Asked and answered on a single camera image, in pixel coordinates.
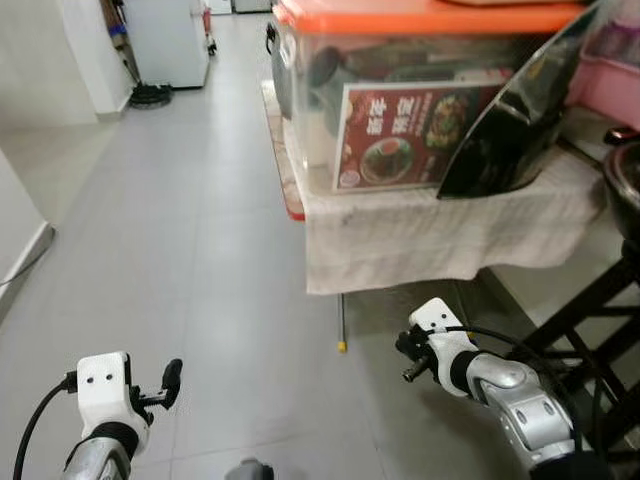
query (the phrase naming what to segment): gray tile floor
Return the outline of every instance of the gray tile floor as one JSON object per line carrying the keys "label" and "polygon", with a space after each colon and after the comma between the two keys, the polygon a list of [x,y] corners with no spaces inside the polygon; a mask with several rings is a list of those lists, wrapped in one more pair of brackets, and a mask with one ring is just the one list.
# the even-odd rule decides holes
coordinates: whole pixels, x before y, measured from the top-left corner
{"label": "gray tile floor", "polygon": [[[206,88],[127,112],[0,326],[0,478],[45,391],[82,356],[120,349],[146,386],[185,361],[138,480],[221,479],[247,456],[281,480],[519,478],[486,411],[400,377],[395,336],[442,284],[400,302],[348,296],[337,353],[337,300],[305,294],[304,227],[281,200],[259,91],[268,20],[214,18]],[[57,398],[24,478],[57,478],[80,428],[75,398]]]}

